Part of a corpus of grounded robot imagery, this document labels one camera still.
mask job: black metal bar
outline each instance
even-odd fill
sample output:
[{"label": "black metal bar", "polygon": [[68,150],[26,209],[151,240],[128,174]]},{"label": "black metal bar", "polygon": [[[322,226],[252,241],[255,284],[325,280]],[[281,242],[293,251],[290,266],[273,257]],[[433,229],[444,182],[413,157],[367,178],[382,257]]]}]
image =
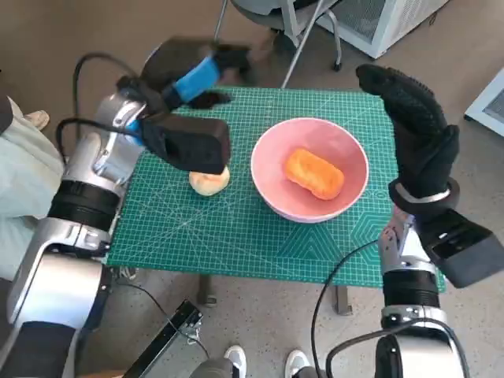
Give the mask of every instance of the black metal bar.
[{"label": "black metal bar", "polygon": [[217,296],[213,289],[212,276],[210,274],[199,275],[198,304],[206,307],[217,306]]},{"label": "black metal bar", "polygon": [[168,349],[179,335],[177,330],[184,327],[195,326],[202,318],[199,310],[188,300],[182,302],[176,309],[170,322],[159,331],[149,346],[140,354],[140,357],[133,363],[123,378],[140,378],[145,376],[156,360]]},{"label": "black metal bar", "polygon": [[352,314],[352,305],[348,303],[348,287],[334,287],[334,310],[338,315],[348,316]]}]

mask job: orange bread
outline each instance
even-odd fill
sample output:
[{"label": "orange bread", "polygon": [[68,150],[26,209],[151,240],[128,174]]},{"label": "orange bread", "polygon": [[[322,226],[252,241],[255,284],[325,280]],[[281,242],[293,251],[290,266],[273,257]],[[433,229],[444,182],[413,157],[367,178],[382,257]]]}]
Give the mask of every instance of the orange bread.
[{"label": "orange bread", "polygon": [[345,176],[326,160],[304,148],[296,149],[285,163],[287,178],[320,199],[333,199],[341,191]]}]

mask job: pink bowl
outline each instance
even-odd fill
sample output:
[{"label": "pink bowl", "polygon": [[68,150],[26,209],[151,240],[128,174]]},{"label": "pink bowl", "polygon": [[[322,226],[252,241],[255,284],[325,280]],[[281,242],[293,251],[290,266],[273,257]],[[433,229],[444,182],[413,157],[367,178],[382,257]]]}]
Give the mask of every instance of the pink bowl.
[{"label": "pink bowl", "polygon": [[[338,197],[324,201],[287,179],[284,164],[299,147],[338,167],[345,184]],[[351,207],[368,183],[368,158],[359,142],[328,120],[295,118],[271,127],[256,143],[250,163],[259,194],[279,215],[300,223],[326,221]]]}]

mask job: white bun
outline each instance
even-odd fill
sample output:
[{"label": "white bun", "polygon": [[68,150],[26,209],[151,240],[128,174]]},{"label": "white bun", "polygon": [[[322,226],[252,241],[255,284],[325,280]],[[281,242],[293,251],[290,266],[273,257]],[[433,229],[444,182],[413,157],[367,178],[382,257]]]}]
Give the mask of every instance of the white bun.
[{"label": "white bun", "polygon": [[220,175],[189,172],[189,184],[199,195],[215,195],[227,187],[229,176],[228,167],[225,167]]}]

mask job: green cutting mat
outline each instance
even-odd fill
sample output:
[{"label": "green cutting mat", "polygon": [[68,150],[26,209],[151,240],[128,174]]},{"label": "green cutting mat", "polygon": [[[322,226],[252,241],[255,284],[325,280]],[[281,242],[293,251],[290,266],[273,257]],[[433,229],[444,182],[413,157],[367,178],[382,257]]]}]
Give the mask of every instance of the green cutting mat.
[{"label": "green cutting mat", "polygon": [[[391,215],[387,184],[397,176],[392,126],[377,97],[361,92],[221,88],[233,101],[182,114],[226,120],[231,183],[203,198],[187,172],[151,154],[136,166],[108,264],[320,283],[355,247],[378,237]],[[351,132],[369,158],[369,184],[344,214],[322,224],[276,215],[256,192],[250,154],[261,134],[294,117],[331,120]],[[344,265],[337,284],[378,287],[380,259],[371,246]]]}]

